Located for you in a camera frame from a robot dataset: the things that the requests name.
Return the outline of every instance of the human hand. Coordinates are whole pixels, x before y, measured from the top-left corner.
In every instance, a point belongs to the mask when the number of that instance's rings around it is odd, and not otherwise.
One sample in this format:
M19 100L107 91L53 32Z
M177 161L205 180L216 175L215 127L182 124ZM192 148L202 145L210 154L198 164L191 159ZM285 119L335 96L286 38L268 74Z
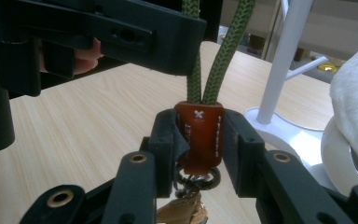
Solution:
M98 59L101 54L101 42L94 38L94 46L92 49L75 49L75 65L74 74L82 74L95 68L98 65ZM47 72L45 62L43 60L43 52L40 52L40 71Z

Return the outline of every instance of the brown leather tag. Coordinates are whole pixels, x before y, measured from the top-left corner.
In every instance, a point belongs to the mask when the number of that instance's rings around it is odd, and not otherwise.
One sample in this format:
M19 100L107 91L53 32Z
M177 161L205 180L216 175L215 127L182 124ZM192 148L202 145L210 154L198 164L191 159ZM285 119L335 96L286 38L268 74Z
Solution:
M212 167L220 164L223 147L222 105L195 105L181 102L175 106L177 125L190 145L178 163L187 175L207 175Z

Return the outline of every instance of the brass insert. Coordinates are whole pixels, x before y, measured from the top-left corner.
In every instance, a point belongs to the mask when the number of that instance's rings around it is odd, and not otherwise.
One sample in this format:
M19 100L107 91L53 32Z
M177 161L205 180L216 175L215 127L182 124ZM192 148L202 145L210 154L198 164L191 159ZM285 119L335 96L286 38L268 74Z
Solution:
M137 154L134 155L133 157L131 157L131 162L135 162L135 163L141 163L146 161L147 157L142 155L142 154Z
M274 159L280 162L289 162L291 160L290 157L280 152L274 153Z
M64 206L71 202L74 196L74 193L69 189L60 190L48 198L48 206L52 208Z

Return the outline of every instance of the green braided cord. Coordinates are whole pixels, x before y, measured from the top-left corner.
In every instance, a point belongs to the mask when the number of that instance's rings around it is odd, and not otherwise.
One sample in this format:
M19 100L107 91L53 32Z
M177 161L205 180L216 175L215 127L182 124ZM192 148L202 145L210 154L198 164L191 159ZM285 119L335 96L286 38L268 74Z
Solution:
M198 18L200 14L200 0L183 0L182 12L186 16ZM187 76L187 101L192 104L201 103L200 53L197 56L192 74Z
M205 105L215 105L223 78L228 69L234 53L240 44L245 28L252 16L255 8L255 0L240 0L234 19L228 29L226 37L217 52L209 74L202 103Z

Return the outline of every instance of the black mount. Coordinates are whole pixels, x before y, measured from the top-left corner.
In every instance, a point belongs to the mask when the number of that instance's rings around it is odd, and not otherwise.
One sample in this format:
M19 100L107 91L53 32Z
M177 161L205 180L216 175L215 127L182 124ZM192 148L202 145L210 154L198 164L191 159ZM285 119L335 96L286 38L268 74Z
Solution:
M14 141L7 91L41 92L39 47L47 70L72 78L74 49L101 51L173 75L190 74L206 22L136 0L0 0L0 150Z
M21 224L156 223L156 198L170 196L175 162L188 147L175 118L173 109L157 115L151 136L140 151L123 157L115 179L87 194L77 186L51 189ZM349 198L321 187L295 156L266 151L240 113L226 110L224 131L224 162L233 187L240 198L257 198L262 223L358 223L358 186ZM57 197L57 203L67 199L68 191L75 195L72 201L48 205L51 198Z

